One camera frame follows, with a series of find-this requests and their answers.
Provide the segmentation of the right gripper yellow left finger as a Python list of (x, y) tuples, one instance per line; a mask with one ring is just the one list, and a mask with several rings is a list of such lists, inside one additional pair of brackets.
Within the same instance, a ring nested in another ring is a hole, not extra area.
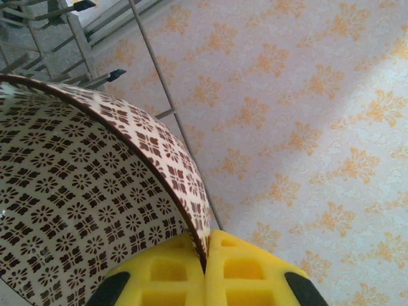
[(85, 306), (205, 306), (205, 275), (189, 235), (111, 269)]

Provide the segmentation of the grey wire dish rack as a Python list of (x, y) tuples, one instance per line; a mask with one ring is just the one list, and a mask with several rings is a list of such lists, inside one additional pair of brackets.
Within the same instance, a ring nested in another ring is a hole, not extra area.
[[(122, 69), (97, 73), (91, 46), (78, 10), (93, 9), (95, 0), (0, 0), (0, 73), (72, 83), (102, 89), (121, 78)], [(12, 136), (27, 131), (29, 118), (0, 113), (0, 217), (18, 195), (54, 192), (62, 183), (67, 195), (82, 192), (95, 205), (134, 180), (148, 180), (146, 166), (130, 159), (130, 151), (113, 144), (111, 134), (82, 115), (60, 128), (51, 151), (38, 153), (46, 142), (41, 131), (30, 131), (27, 149), (10, 152)]]

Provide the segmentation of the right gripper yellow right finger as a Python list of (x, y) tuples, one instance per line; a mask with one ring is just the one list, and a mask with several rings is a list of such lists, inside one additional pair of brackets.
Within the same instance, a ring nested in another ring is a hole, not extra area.
[(328, 306), (308, 275), (225, 231), (214, 230), (205, 270), (205, 306)]

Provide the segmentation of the brown geometric patterned bowl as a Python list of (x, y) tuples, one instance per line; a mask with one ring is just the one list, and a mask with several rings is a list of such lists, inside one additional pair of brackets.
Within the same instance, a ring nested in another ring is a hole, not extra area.
[(209, 204), (184, 143), (123, 99), (0, 75), (0, 306), (85, 306), (106, 273), (181, 235), (200, 272)]

